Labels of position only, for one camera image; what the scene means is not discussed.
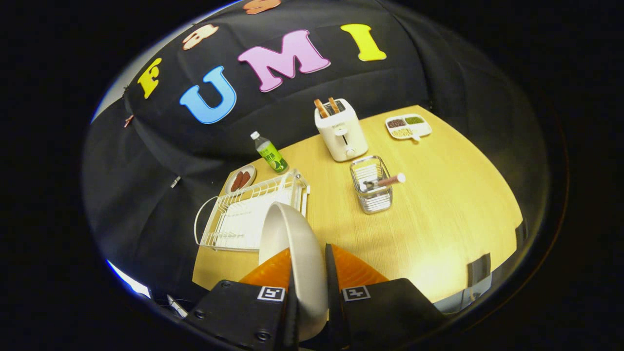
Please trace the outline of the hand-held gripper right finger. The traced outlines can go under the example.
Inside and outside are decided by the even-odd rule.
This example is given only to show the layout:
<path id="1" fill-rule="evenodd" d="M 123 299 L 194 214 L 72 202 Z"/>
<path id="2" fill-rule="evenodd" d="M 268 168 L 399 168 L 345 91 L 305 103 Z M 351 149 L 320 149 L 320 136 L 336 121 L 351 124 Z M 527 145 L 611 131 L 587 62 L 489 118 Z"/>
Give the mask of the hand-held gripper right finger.
<path id="1" fill-rule="evenodd" d="M 446 316 L 407 278 L 339 288 L 336 258 L 326 244 L 330 351 L 403 350 L 446 323 Z"/>

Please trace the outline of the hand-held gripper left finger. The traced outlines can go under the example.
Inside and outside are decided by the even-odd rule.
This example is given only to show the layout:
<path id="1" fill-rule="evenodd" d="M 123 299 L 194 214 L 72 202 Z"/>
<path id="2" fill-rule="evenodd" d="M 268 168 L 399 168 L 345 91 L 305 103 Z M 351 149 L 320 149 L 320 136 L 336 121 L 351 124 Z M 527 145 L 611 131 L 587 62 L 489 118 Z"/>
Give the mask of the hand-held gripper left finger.
<path id="1" fill-rule="evenodd" d="M 296 351 L 298 295 L 289 249 L 243 282 L 221 280 L 188 313 L 188 324 L 226 351 Z"/>

